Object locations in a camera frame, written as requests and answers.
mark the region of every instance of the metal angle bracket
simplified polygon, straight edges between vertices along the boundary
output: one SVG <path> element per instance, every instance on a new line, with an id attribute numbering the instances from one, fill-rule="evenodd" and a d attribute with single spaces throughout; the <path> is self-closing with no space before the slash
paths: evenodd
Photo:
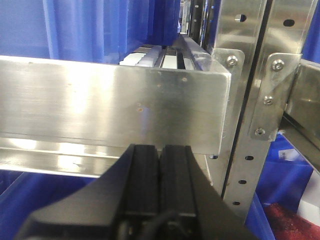
<path id="1" fill-rule="evenodd" d="M 231 84 L 220 148 L 220 154 L 223 155 L 227 154 L 231 149 L 234 140 L 234 133 L 237 128 L 237 121 L 235 121 L 235 119 L 238 119 L 238 111 L 236 111 L 236 109 L 240 106 L 236 106 L 236 101 L 241 98 L 242 92 L 239 91 L 239 88 L 246 84 L 241 78 L 245 62 L 245 54 L 243 51 L 238 49 L 214 48 L 212 57 L 231 74 Z"/>
<path id="2" fill-rule="evenodd" d="M 260 85 L 249 135 L 252 139 L 273 142 L 276 139 L 286 103 L 291 91 L 301 54 L 270 54 Z"/>

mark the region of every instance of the screw hole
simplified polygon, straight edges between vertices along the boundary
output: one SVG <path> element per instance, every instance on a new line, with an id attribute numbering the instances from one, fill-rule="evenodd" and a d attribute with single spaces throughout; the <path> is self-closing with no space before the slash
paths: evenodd
<path id="1" fill-rule="evenodd" d="M 292 19 L 287 19 L 283 22 L 283 26 L 285 27 L 292 27 L 293 25 L 295 25 L 295 20 Z"/>
<path id="2" fill-rule="evenodd" d="M 209 158 L 210 159 L 218 159 L 218 156 L 217 155 L 210 155 Z"/>
<path id="3" fill-rule="evenodd" d="M 253 156 L 246 156 L 244 159 L 248 160 L 248 161 L 252 161 L 254 159 L 254 157 Z"/>
<path id="4" fill-rule="evenodd" d="M 244 14 L 237 14 L 234 18 L 234 20 L 237 22 L 237 23 L 243 23 L 244 21 L 247 20 L 247 16 L 244 15 Z"/>

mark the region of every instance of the blue plastic bin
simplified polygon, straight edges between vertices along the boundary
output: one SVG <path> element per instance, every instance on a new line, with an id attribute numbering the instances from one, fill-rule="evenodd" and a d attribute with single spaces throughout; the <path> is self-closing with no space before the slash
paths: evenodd
<path id="1" fill-rule="evenodd" d="M 276 141 L 271 143 L 256 188 L 262 206 L 279 203 L 297 212 L 313 168 L 293 149 L 294 147 L 280 134 L 277 135 Z M 287 160 L 282 159 L 286 152 L 290 154 L 290 150 L 297 155 Z"/>
<path id="2" fill-rule="evenodd" d="M 260 240 L 276 240 L 257 194 L 254 194 L 245 226 Z"/>
<path id="3" fill-rule="evenodd" d="M 263 208 L 279 203 L 296 213 L 313 172 L 313 168 L 293 149 L 280 134 L 270 145 L 245 222 L 260 240 L 275 240 Z"/>
<path id="4" fill-rule="evenodd" d="M 1 0 L 0 55 L 117 64 L 150 39 L 171 45 L 179 7 L 180 0 Z"/>
<path id="5" fill-rule="evenodd" d="M 313 15 L 312 23 L 304 43 L 303 58 L 320 63 L 320 1 Z"/>
<path id="6" fill-rule="evenodd" d="M 81 189 L 93 178 L 0 171 L 0 239 L 12 240 L 34 210 Z"/>

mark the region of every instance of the red fabric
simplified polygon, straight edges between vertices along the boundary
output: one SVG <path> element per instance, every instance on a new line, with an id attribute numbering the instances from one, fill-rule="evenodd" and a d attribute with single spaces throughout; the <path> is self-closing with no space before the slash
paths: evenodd
<path id="1" fill-rule="evenodd" d="M 264 208 L 276 240 L 320 240 L 320 226 L 305 220 L 278 203 Z"/>

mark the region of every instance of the bolt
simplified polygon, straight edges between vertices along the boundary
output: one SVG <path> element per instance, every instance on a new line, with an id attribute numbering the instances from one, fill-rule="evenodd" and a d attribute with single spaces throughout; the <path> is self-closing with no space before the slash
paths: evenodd
<path id="1" fill-rule="evenodd" d="M 263 128 L 258 128 L 255 130 L 255 135 L 260 136 L 260 135 L 264 135 L 266 133 L 266 131 Z"/>
<path id="2" fill-rule="evenodd" d="M 282 69 L 284 69 L 284 66 L 285 66 L 285 62 L 282 61 L 281 59 L 275 60 L 272 63 L 272 69 L 275 72 L 281 71 Z"/>
<path id="3" fill-rule="evenodd" d="M 270 106 L 274 103 L 274 98 L 272 96 L 265 96 L 263 103 L 264 105 Z"/>
<path id="4" fill-rule="evenodd" d="M 229 67 L 233 67 L 237 65 L 238 58 L 234 55 L 228 56 L 228 58 L 226 59 L 226 63 L 228 64 Z"/>

